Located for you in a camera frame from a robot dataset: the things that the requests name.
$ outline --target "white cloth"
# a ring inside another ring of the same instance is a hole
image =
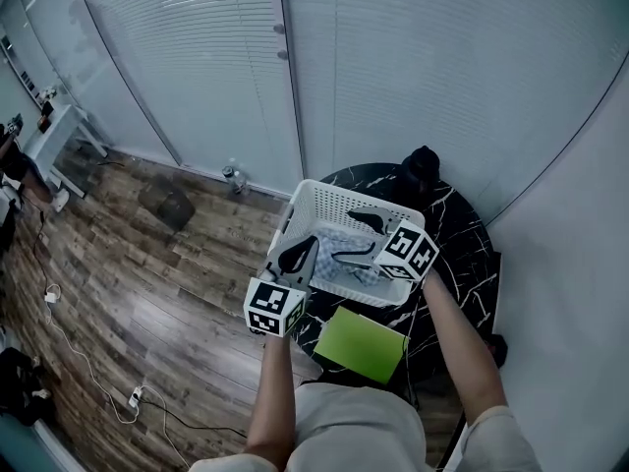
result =
[[[318,239],[318,251],[314,264],[314,277],[332,281],[339,272],[345,271],[353,274],[367,287],[378,285],[382,279],[379,270],[358,269],[350,265],[343,265],[334,260],[334,254],[339,252],[358,253],[365,252],[373,246],[373,240],[363,236],[350,235],[336,229],[318,229],[313,232]]]
[[[310,383],[295,392],[297,439],[290,472],[429,472],[416,411],[373,388]],[[486,411],[470,428],[458,472],[540,472],[507,407]],[[277,472],[250,454],[198,461],[191,472]]]

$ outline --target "power strip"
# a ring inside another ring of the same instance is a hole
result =
[[[55,304],[59,300],[59,296],[54,292],[47,291],[43,300],[46,301],[48,304]]]
[[[129,397],[129,405],[133,407],[134,409],[138,409],[138,406],[140,405],[142,391],[143,390],[141,386],[136,386],[136,389],[134,389],[134,392]]]

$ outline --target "plastic bottle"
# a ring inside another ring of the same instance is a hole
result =
[[[223,176],[234,194],[247,193],[247,177],[236,167],[236,160],[229,159],[229,165],[223,168]]]

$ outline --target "round table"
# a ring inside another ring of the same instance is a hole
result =
[[[333,173],[321,182],[391,201],[399,167],[399,164],[390,163],[361,164]],[[432,202],[422,214],[426,218],[425,230],[440,250],[434,268],[472,325],[481,335],[489,336],[497,301],[499,254],[493,251],[483,223],[470,204],[443,181],[434,188]],[[306,314],[292,335],[325,370],[337,373],[344,368],[316,354],[315,347],[325,324],[339,305],[407,335],[418,298],[420,303],[408,353],[412,380],[418,382],[444,367],[420,289],[402,306],[387,308],[375,308],[315,289]]]

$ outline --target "green paper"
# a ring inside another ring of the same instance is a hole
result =
[[[370,380],[387,384],[406,344],[405,335],[339,307],[314,353]]]

